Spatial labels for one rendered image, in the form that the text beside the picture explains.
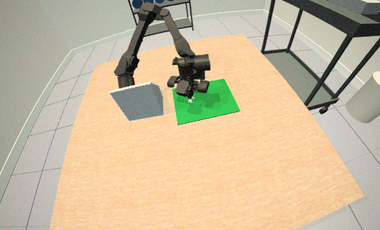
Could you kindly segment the black cooling fan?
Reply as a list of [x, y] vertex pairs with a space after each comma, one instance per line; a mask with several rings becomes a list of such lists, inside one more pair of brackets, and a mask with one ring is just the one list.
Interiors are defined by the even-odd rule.
[[192, 64], [192, 68], [194, 70], [193, 77], [195, 77], [195, 80], [205, 80], [205, 71], [197, 72], [197, 70], [194, 69], [193, 64]]

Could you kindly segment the green circuit board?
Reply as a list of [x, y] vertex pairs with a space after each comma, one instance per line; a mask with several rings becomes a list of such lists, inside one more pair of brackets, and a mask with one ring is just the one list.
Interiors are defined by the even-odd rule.
[[241, 111], [224, 78], [210, 80], [209, 84], [207, 93], [197, 90], [192, 99], [179, 96], [172, 88], [177, 125]]

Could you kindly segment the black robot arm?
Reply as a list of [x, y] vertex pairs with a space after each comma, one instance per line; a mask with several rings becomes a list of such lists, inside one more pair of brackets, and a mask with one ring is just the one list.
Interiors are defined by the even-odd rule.
[[[121, 56], [119, 64], [114, 71], [114, 75], [118, 76], [118, 85], [120, 88], [134, 86], [134, 71], [139, 63], [137, 53], [141, 46], [144, 34], [148, 26], [154, 21], [164, 20], [168, 30], [171, 32], [174, 40], [175, 49], [181, 58], [175, 57], [172, 65], [178, 65], [178, 72], [181, 75], [188, 75], [193, 71], [192, 64], [197, 72], [210, 70], [209, 54], [195, 55], [190, 49], [189, 43], [180, 34], [173, 18], [168, 9], [145, 2], [140, 6], [139, 21], [135, 32], [132, 35], [128, 50]], [[193, 92], [193, 83], [190, 79], [183, 80], [180, 78], [175, 92], [179, 96], [188, 96]]]

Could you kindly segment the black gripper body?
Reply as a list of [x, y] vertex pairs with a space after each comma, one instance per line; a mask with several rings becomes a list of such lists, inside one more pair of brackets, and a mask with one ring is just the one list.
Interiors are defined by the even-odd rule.
[[194, 72], [194, 70], [188, 75], [181, 75], [181, 74], [179, 74], [178, 76], [171, 75], [170, 79], [167, 82], [168, 88], [174, 88], [175, 87], [174, 84], [179, 83], [179, 81], [180, 81], [180, 80], [178, 80], [179, 78], [182, 78], [185, 81], [187, 79], [190, 79], [191, 82], [193, 83], [193, 89], [195, 89], [195, 90], [197, 89], [198, 92], [201, 92], [201, 93], [207, 93], [207, 90], [210, 86], [208, 80], [200, 80], [200, 82], [194, 80], [195, 77], [193, 77], [193, 72]]

